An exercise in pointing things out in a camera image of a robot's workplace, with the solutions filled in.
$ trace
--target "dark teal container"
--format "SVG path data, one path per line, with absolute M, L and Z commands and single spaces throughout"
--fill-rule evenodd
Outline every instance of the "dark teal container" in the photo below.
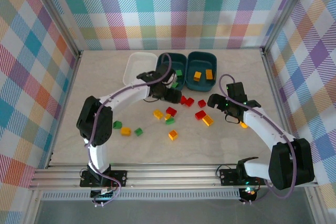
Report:
M 205 78 L 205 70 L 212 69 L 213 80 Z M 195 72 L 201 72 L 200 81 L 194 81 Z M 216 83 L 217 58 L 209 52 L 191 52 L 188 55 L 186 85 L 189 89 L 208 92 Z
M 185 84 L 185 73 L 186 73 L 186 67 L 187 67 L 187 57 L 183 54 L 177 54 L 174 52 L 169 52 L 168 53 L 172 59 L 172 68 L 177 71 L 181 70 L 182 71 L 182 76 L 180 76 L 177 79 L 178 86 L 175 88 L 176 90 L 182 90 Z M 164 54 L 161 54 L 158 58 L 158 61 L 156 63 L 156 69 L 158 68 L 159 65 L 162 64 L 162 57 Z M 165 64 L 169 64 L 169 61 L 167 57 L 164 57 L 163 62 Z

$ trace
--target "white table surface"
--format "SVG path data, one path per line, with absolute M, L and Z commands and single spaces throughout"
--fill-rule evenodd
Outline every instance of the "white table surface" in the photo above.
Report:
M 169 50 L 188 55 L 195 50 Z M 220 93 L 218 78 L 230 73 L 236 81 L 244 84 L 249 100 L 258 101 L 266 113 L 277 123 L 275 102 L 265 73 L 264 65 L 257 49 L 236 50 L 198 50 L 213 53 L 217 57 L 217 83 L 210 92 L 196 92 L 184 87 L 183 95 L 192 97 L 195 103 L 188 108 L 180 104 L 158 101 L 146 103 L 139 101 L 122 111 L 113 120 L 119 120 L 123 126 L 133 131 L 142 128 L 143 135 L 137 137 L 121 136 L 120 130 L 113 130 L 108 141 L 108 156 L 111 163 L 193 163 L 219 164 L 236 163 L 251 156 L 269 156 L 270 150 L 252 129 L 243 129 L 239 124 L 227 123 L 225 114 L 210 107 L 202 108 L 209 114 L 214 124 L 206 126 L 195 119 L 195 113 L 201 110 L 197 101 L 213 93 Z M 128 51 L 85 51 L 79 66 L 75 83 L 69 98 L 65 116 L 58 132 L 51 164 L 87 163 L 87 151 L 76 121 L 85 99 L 93 95 L 102 97 L 117 91 L 124 85 L 123 73 L 129 55 Z M 150 50 L 159 56 L 163 50 Z M 176 122 L 165 125 L 164 119 L 153 116 L 156 109 L 165 112 L 168 106 L 177 110 Z M 176 130 L 179 137 L 171 141 L 168 133 Z

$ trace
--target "white tray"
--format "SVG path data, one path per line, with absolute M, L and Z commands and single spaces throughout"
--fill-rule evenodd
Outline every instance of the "white tray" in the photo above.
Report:
M 128 58 L 124 77 L 122 82 L 125 85 L 130 84 L 137 75 L 154 71 L 156 69 L 156 62 L 158 57 L 151 52 L 135 52 Z

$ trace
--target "colorful plaid backdrop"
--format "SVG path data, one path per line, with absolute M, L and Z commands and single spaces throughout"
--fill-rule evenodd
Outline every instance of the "colorful plaid backdrop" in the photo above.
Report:
M 56 5 L 80 48 L 113 50 L 259 47 L 284 2 L 56 0 Z
M 336 220 L 336 0 L 299 0 L 271 60 L 290 125 L 311 143 L 316 178 Z
M 18 223 L 46 161 L 75 57 L 41 0 L 0 0 L 0 223 Z

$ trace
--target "red block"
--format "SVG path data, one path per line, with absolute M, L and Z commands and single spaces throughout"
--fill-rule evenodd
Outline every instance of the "red block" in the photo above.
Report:
M 171 116 L 175 116 L 177 113 L 177 110 L 173 109 L 172 107 L 168 107 L 168 109 L 166 110 L 167 114 L 170 114 Z
M 196 117 L 197 120 L 200 120 L 205 116 L 206 116 L 206 113 L 204 112 L 204 110 L 201 110 L 201 111 L 199 111 L 195 114 L 195 117 Z
M 205 105 L 206 105 L 206 102 L 205 102 L 204 100 L 200 100 L 200 101 L 198 102 L 198 106 L 199 106 L 200 108 L 203 108 Z
M 181 97 L 181 101 L 180 101 L 180 103 L 183 105 L 186 101 L 187 101 L 187 98 L 183 95 L 183 96 Z
M 191 107 L 191 105 L 193 105 L 195 102 L 194 99 L 192 99 L 191 97 L 185 102 L 185 105 L 187 105 L 188 107 Z

